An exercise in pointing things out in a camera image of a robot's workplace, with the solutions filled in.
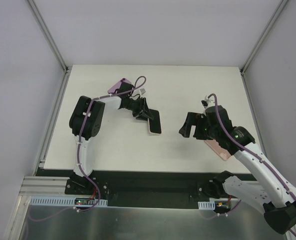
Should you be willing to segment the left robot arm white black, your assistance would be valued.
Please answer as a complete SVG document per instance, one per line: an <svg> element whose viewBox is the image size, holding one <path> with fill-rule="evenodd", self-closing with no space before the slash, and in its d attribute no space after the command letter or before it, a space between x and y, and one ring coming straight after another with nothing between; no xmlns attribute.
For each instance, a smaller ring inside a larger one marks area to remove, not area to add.
<svg viewBox="0 0 296 240"><path fill-rule="evenodd" d="M93 190L94 183L88 179L93 172L91 158L94 153L91 144L100 131L106 111L127 109L137 120L148 122L150 133L162 133L160 114L148 107L146 98L142 97L143 90L139 91L138 98L133 98L132 94L137 89L137 86L123 78L108 90L107 95L97 98L82 95L79 98L69 120L76 142L76 162L70 180L82 194L87 195Z"/></svg>

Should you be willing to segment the purple smartphone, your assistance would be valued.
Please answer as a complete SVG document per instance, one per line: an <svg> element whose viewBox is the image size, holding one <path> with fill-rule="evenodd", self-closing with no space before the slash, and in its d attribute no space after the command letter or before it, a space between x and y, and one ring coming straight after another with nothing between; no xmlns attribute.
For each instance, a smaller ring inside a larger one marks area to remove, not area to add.
<svg viewBox="0 0 296 240"><path fill-rule="evenodd" d="M115 94L120 89L122 83L132 84L128 79L122 78L114 86L112 86L107 92L109 94Z"/></svg>

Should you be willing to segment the phone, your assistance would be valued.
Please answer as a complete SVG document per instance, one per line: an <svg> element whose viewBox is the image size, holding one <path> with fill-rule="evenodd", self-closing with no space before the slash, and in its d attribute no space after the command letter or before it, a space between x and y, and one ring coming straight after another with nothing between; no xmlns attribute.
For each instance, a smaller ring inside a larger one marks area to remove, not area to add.
<svg viewBox="0 0 296 240"><path fill-rule="evenodd" d="M149 133L160 135L162 133L161 120L148 120Z"/></svg>

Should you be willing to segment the pink phone case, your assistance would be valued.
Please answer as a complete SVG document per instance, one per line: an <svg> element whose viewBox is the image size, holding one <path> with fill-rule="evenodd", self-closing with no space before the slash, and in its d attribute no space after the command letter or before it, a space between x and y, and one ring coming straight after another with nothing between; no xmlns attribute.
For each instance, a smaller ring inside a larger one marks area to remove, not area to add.
<svg viewBox="0 0 296 240"><path fill-rule="evenodd" d="M223 161L227 161L231 154L224 148L220 147L215 140L205 140L204 143Z"/></svg>

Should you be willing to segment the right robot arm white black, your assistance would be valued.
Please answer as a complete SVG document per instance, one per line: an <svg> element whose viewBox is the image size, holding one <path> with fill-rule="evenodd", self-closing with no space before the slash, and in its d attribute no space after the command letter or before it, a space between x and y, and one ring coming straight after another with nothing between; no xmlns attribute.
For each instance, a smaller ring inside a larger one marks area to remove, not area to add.
<svg viewBox="0 0 296 240"><path fill-rule="evenodd" d="M208 106L203 113L189 112L179 134L189 138L191 128L197 140L216 141L240 161L259 182L257 189L229 171L216 175L202 187L205 195L231 195L255 208L277 233L285 234L296 225L296 187L272 165L254 137L242 126L233 126L222 106Z"/></svg>

